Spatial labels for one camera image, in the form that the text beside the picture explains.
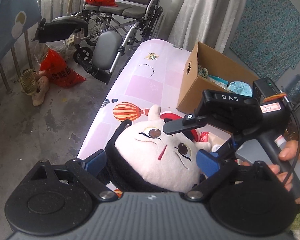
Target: plush toy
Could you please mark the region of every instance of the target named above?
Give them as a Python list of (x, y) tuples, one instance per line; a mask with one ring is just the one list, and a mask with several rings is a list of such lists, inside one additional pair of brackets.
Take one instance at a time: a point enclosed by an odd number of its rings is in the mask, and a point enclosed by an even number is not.
[(163, 125), (177, 115), (161, 115), (160, 110), (154, 105), (148, 121), (121, 123), (106, 145), (106, 167), (98, 175), (101, 182), (112, 181), (123, 192), (188, 192), (200, 183), (204, 176), (196, 154), (198, 149), (210, 151), (211, 144), (197, 142), (195, 130), (166, 135)]

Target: blue towel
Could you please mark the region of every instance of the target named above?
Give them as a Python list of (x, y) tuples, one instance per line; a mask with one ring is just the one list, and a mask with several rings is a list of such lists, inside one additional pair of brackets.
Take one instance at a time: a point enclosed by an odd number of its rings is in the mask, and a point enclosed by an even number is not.
[(228, 86), (228, 90), (242, 96), (252, 97), (250, 85), (241, 81), (231, 82)]
[(226, 86), (229, 84), (229, 82), (227, 80), (224, 80), (220, 77), (215, 77), (215, 76), (212, 76), (212, 75), (208, 75), (208, 77), (211, 77), (215, 81), (221, 82), (221, 83), (225, 84)]
[(258, 76), (277, 81), (300, 60), (300, 13), (290, 0), (247, 0), (230, 48)]

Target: pink mat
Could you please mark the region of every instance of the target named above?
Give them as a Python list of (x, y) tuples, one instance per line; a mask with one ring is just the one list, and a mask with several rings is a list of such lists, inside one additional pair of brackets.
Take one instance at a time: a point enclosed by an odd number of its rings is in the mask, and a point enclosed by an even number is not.
[[(104, 149), (120, 122), (126, 118), (133, 123), (147, 120), (147, 109), (160, 105), (161, 112), (171, 111), (179, 116), (177, 101), (189, 51), (162, 40), (143, 42), (114, 83), (82, 144), (78, 158), (85, 159)], [(210, 125), (199, 131), (211, 131), (224, 140), (230, 135)]]

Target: human hand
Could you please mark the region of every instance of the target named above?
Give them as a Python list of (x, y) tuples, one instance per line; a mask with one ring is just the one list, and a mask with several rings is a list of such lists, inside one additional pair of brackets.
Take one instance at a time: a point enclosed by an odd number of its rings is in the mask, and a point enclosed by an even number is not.
[[(289, 161), (293, 159), (296, 156), (297, 153), (297, 147), (298, 147), (298, 141), (289, 141), (286, 143), (284, 149), (279, 153), (279, 159), (282, 161)], [(249, 165), (247, 162), (243, 162), (242, 165)], [(278, 165), (269, 165), (269, 168), (273, 171), (274, 174), (277, 175), (278, 179), (283, 182), (285, 177), (287, 176), (287, 172), (283, 172), (279, 174), (280, 172), (280, 167)], [(293, 187), (291, 181), (293, 178), (293, 174), (289, 177), (285, 188), (290, 191), (291, 188)]]

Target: plush toy eye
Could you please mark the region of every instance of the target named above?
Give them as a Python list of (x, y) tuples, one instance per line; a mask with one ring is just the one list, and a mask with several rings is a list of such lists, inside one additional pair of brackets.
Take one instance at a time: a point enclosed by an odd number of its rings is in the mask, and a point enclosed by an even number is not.
[(161, 131), (154, 127), (146, 128), (144, 133), (150, 138), (158, 138), (161, 135)]
[(184, 143), (179, 143), (179, 145), (178, 145), (178, 152), (181, 154), (181, 155), (183, 155), (183, 156), (185, 156), (185, 157), (190, 157), (191, 156), (191, 150), (189, 149), (189, 147), (186, 145), (186, 144), (184, 144)]
[(188, 147), (184, 143), (179, 143), (178, 151), (180, 152), (180, 154), (186, 155), (188, 153)]

